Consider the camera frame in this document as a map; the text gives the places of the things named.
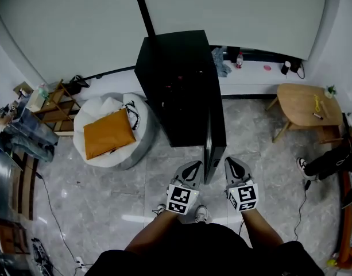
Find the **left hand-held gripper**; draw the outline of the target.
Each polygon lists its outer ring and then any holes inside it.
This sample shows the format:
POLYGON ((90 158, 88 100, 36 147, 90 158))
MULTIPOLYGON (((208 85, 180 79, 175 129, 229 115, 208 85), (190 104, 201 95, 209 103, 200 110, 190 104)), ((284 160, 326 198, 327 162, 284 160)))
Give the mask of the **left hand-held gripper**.
POLYGON ((200 160, 194 160, 180 166, 167 189, 166 210, 186 215, 196 202, 199 188, 204 177, 204 165, 200 160))

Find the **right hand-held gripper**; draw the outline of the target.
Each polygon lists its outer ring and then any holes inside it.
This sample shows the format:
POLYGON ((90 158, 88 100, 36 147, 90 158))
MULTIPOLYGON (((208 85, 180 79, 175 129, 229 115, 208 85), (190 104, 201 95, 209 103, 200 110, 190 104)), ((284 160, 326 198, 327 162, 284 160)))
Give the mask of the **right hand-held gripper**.
POLYGON ((258 185, 252 178, 250 167, 243 161, 227 157, 225 159, 227 179, 226 197, 237 212, 255 209, 259 200, 258 185))

